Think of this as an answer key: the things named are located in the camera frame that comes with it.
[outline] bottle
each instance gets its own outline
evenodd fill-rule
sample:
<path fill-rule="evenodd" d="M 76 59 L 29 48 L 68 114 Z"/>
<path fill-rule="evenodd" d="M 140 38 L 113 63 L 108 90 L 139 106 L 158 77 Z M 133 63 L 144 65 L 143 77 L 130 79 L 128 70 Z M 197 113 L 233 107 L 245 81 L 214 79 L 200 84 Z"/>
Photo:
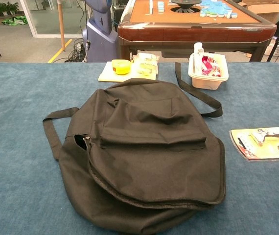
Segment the bottle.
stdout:
<path fill-rule="evenodd" d="M 194 44 L 194 72 L 196 75 L 202 75 L 204 49 L 202 43 Z"/>

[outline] tape measure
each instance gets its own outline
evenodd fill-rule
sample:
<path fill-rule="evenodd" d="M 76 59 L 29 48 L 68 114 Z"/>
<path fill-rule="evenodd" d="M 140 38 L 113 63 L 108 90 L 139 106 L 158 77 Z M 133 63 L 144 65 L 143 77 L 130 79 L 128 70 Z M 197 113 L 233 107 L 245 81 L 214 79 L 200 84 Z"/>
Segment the tape measure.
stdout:
<path fill-rule="evenodd" d="M 125 75 L 131 71 L 131 61 L 128 60 L 112 60 L 112 69 L 118 75 Z"/>

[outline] backpack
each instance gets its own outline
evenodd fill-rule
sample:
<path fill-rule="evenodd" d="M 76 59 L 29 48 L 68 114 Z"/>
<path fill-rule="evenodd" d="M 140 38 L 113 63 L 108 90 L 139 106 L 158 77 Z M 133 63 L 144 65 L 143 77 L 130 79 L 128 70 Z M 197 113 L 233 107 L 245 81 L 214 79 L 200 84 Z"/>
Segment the backpack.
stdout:
<path fill-rule="evenodd" d="M 149 235 L 224 200 L 224 146 L 202 118 L 222 115 L 221 104 L 182 81 L 180 63 L 175 71 L 182 89 L 216 110 L 201 115 L 175 84 L 130 79 L 43 120 L 68 198 L 93 224 Z M 61 144 L 52 121 L 65 117 Z"/>

